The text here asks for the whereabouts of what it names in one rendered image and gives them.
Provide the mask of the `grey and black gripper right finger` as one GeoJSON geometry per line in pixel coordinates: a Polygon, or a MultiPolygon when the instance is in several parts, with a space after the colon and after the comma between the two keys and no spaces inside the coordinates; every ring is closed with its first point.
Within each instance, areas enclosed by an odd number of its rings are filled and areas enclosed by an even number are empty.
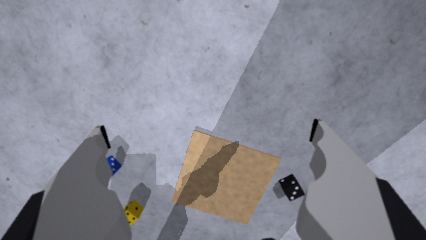
{"type": "Polygon", "coordinates": [[[316,147],[309,164],[315,181],[298,211],[301,240],[426,240],[426,229],[389,182],[322,119],[314,118],[309,141],[316,147]]]}

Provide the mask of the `blue die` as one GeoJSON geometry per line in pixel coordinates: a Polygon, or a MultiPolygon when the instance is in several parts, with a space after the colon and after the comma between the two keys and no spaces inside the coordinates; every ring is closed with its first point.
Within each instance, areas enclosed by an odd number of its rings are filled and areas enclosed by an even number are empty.
{"type": "Polygon", "coordinates": [[[110,164],[110,167],[111,167],[111,169],[113,171],[113,175],[114,175],[122,167],[122,165],[113,156],[109,156],[107,158],[107,160],[110,164]]]}

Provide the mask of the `yellow die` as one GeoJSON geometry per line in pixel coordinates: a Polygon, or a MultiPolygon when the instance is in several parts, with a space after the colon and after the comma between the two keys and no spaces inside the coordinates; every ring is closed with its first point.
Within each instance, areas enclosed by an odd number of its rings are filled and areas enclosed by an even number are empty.
{"type": "Polygon", "coordinates": [[[124,208],[124,210],[128,216],[128,220],[131,225],[139,219],[140,215],[144,210],[144,207],[136,200],[133,200],[124,208]]]}

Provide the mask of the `tan flat mat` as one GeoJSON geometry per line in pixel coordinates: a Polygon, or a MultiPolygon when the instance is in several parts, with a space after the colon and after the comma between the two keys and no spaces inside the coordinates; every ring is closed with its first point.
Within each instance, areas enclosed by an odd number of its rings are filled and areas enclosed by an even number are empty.
{"type": "Polygon", "coordinates": [[[171,202],[247,225],[281,160],[194,130],[171,202]]]}

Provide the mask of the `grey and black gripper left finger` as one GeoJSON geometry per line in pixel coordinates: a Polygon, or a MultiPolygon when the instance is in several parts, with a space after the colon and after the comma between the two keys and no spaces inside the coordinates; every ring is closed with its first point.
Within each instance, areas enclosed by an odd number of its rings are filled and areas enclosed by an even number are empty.
{"type": "Polygon", "coordinates": [[[131,240],[128,217],[116,192],[108,189],[110,148],[104,125],[96,126],[45,187],[31,195],[1,240],[131,240]]]}

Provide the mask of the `black die with white pips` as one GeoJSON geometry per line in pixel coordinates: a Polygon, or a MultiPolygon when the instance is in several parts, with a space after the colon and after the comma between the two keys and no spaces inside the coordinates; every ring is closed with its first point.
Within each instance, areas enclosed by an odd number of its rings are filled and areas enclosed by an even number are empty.
{"type": "Polygon", "coordinates": [[[279,183],[289,201],[295,200],[305,194],[293,174],[280,179],[279,183]]]}

